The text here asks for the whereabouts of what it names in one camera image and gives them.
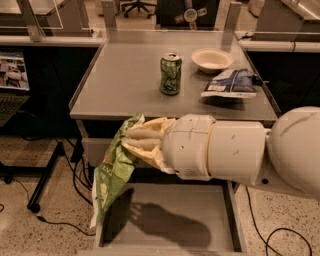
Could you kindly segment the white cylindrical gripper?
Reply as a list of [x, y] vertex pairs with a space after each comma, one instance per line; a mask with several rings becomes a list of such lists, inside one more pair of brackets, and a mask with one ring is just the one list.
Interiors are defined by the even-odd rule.
[[126, 131], [128, 138], [123, 138], [121, 145], [164, 173], [183, 180], [209, 181], [207, 144], [215, 122], [210, 115], [194, 114], [176, 121], [166, 117], [139, 121]]

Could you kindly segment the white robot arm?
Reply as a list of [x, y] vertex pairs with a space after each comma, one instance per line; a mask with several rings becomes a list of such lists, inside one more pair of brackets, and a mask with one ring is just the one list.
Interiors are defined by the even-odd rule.
[[317, 107], [293, 109], [270, 129], [258, 121], [221, 121], [210, 115], [139, 120], [121, 144], [183, 180], [221, 179], [320, 200]]

